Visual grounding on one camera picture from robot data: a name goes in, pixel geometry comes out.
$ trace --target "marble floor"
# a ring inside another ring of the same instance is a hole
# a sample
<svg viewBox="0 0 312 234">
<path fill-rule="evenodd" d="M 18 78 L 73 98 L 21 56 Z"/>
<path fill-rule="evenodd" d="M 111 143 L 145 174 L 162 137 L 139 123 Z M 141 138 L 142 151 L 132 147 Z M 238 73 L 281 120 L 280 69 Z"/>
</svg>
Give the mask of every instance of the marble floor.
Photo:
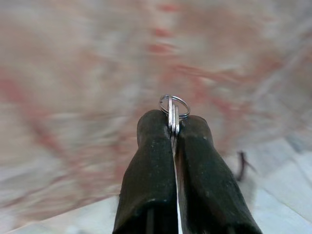
<svg viewBox="0 0 312 234">
<path fill-rule="evenodd" d="M 254 170 L 239 186 L 263 234 L 311 234 L 312 152 L 298 152 L 285 139 L 246 152 Z M 236 157 L 225 159 L 234 173 Z M 114 196 L 9 233 L 111 234 L 117 204 Z"/>
</svg>

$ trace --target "key ring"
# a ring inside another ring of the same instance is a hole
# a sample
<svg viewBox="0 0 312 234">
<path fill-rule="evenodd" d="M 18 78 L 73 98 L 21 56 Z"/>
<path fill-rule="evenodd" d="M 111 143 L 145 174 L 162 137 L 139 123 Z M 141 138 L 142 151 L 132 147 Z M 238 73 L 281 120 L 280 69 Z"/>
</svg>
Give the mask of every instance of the key ring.
<svg viewBox="0 0 312 234">
<path fill-rule="evenodd" d="M 168 94 L 166 94 L 166 95 L 164 95 L 164 96 L 162 96 L 161 98 L 160 98 L 160 100 L 159 100 L 159 106 L 160 106 L 160 109 L 165 113 L 165 114 L 169 114 L 169 109 L 170 108 L 168 108 L 168 109 L 166 109 L 166 107 L 164 107 L 163 106 L 163 101 L 165 100 L 165 99 L 168 99 L 168 102 L 169 102 L 169 97 L 171 97 L 173 100 L 176 100 L 176 101 L 178 101 L 178 102 L 180 102 L 185 108 L 186 108 L 186 110 L 187 110 L 187 112 L 186 113 L 183 113 L 183 114 L 180 114 L 179 115 L 179 118 L 187 118 L 189 115 L 190 115 L 190 112 L 191 112 L 191 108 L 189 107 L 189 105 L 183 100 L 183 99 L 181 99 L 181 98 L 179 98 L 179 97 L 177 97 L 177 96 L 171 96 L 171 95 L 168 95 Z"/>
<path fill-rule="evenodd" d="M 163 106 L 164 99 L 168 99 L 168 109 Z M 187 110 L 186 113 L 179 115 L 179 107 L 172 103 L 172 100 L 176 100 L 181 103 Z M 173 153 L 176 153 L 177 137 L 180 131 L 180 118 L 187 118 L 191 112 L 189 105 L 181 98 L 177 96 L 164 95 L 159 100 L 160 109 L 168 115 L 168 127 L 170 131 L 171 143 Z"/>
</svg>

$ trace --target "blurry background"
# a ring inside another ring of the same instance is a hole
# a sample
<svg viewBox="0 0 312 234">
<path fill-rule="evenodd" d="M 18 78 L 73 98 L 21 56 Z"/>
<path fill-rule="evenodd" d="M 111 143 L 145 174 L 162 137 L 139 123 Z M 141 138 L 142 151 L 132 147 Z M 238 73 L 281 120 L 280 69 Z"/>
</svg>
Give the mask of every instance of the blurry background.
<svg viewBox="0 0 312 234">
<path fill-rule="evenodd" d="M 166 93 L 208 121 L 234 172 L 247 152 L 251 207 L 276 199 L 275 218 L 312 228 L 311 12 L 312 0 L 1 0 L 0 233 L 117 195 L 137 121 Z"/>
</svg>

